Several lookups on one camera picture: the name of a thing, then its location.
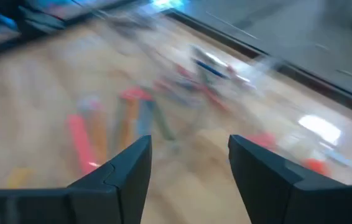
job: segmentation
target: pink stick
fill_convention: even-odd
[[[93,158],[83,118],[77,114],[68,116],[68,127],[70,128],[72,141],[79,157],[83,175],[89,174],[97,168],[98,164]]]

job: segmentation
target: wooden floor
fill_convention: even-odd
[[[167,57],[162,60],[166,65],[170,60],[193,71],[192,44],[239,71],[252,63],[176,22],[163,19],[160,24],[157,32],[143,33],[141,38],[152,40],[146,44]],[[58,187],[80,178],[66,125],[67,116],[78,112],[80,100],[98,96],[111,129],[121,91],[137,83],[149,85],[171,71],[155,67],[136,44],[96,21],[1,55],[0,188]],[[274,149],[277,153],[288,151],[296,161],[323,160],[331,178],[352,184],[352,167],[324,156],[324,149],[318,148],[319,137],[299,125],[303,117],[312,115],[336,126],[341,134],[333,135],[335,151],[352,161],[352,111],[270,73],[257,83],[259,93],[221,84],[231,113],[202,99],[203,106],[188,108],[159,97],[179,141],[165,141],[157,128],[153,130],[153,171],[143,223],[250,223],[228,164],[231,133],[248,137],[271,133],[279,148],[288,148]],[[288,138],[300,141],[288,145]],[[118,149],[110,150],[108,159]]]

